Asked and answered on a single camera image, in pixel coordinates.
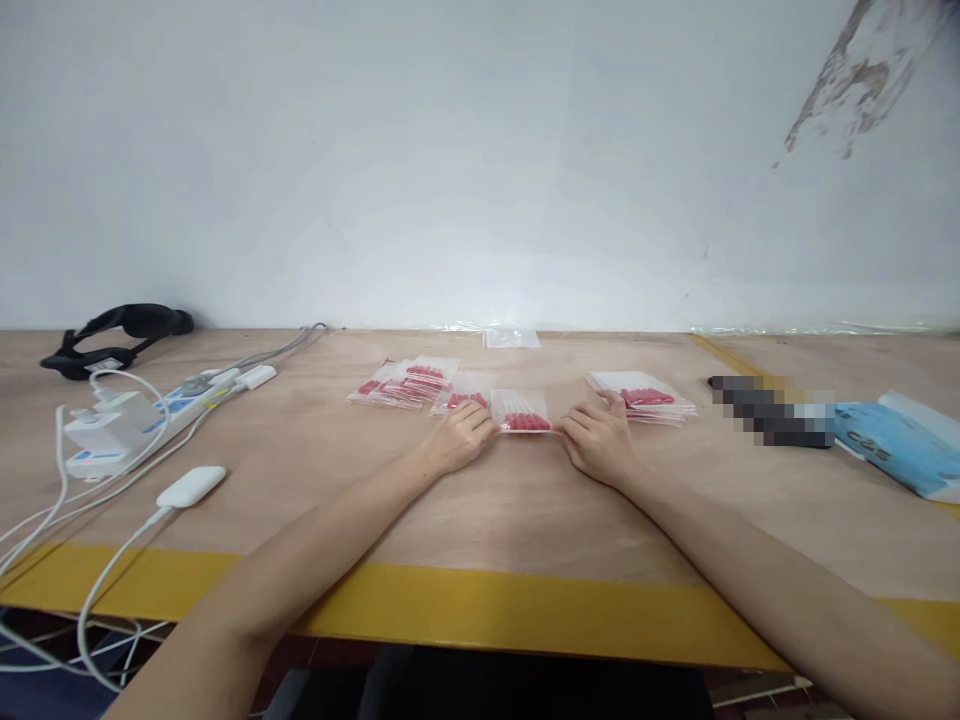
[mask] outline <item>table surface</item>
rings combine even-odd
[[[158,343],[134,371],[169,390],[189,374],[289,336],[198,331]],[[960,524],[839,449],[755,446],[712,405],[703,382],[729,373],[724,362],[736,367],[739,358],[753,370],[802,370],[815,383],[806,387],[836,389],[838,400],[899,389],[957,416],[955,392],[941,389],[949,387],[960,343],[769,337],[710,343],[683,335],[575,333],[541,339],[541,350],[483,350],[479,335],[470,333],[329,333],[284,359],[277,379],[218,409],[190,445],[128,492],[48,538],[4,579],[0,602],[78,610],[112,548],[150,515],[160,489],[190,467],[220,464],[230,472],[224,484],[148,538],[145,549],[128,553],[96,608],[181,618],[240,555],[411,447],[437,422],[425,410],[345,401],[383,359],[422,353],[460,357],[463,370],[495,372],[500,387],[542,389],[551,419],[590,398],[582,379],[589,370],[642,369],[670,383],[697,404],[699,416],[683,428],[633,427],[649,462],[734,505],[960,656]],[[56,496],[56,405],[89,404],[86,384],[36,366],[57,344],[55,333],[0,333],[3,528]],[[551,436],[500,437],[478,462],[442,479],[298,631],[786,667],[641,513],[573,470]]]

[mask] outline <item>black headband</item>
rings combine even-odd
[[[92,335],[122,327],[134,338],[145,338],[132,348],[108,347],[90,352],[77,352],[74,347]],[[139,303],[121,305],[107,310],[88,322],[82,330],[67,330],[63,344],[50,357],[40,361],[40,367],[56,370],[68,380],[86,380],[96,370],[122,370],[130,367],[137,355],[157,340],[168,335],[186,335],[193,331],[193,318],[183,310],[172,310],[165,305]]]

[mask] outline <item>white wall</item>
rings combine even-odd
[[[951,323],[956,23],[771,168],[853,5],[8,1],[0,326]]]

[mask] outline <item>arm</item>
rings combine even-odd
[[[411,502],[474,460],[496,432],[489,414],[467,403],[412,453],[301,515],[190,611],[106,720],[246,718],[267,659],[287,629]]]
[[[574,466],[643,510],[783,657],[855,717],[960,717],[960,667],[879,603],[720,503],[642,466],[623,399],[561,420]]]

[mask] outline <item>person's left hand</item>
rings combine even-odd
[[[498,432],[490,412],[470,401],[447,415],[415,452],[427,472],[439,478],[476,460]]]

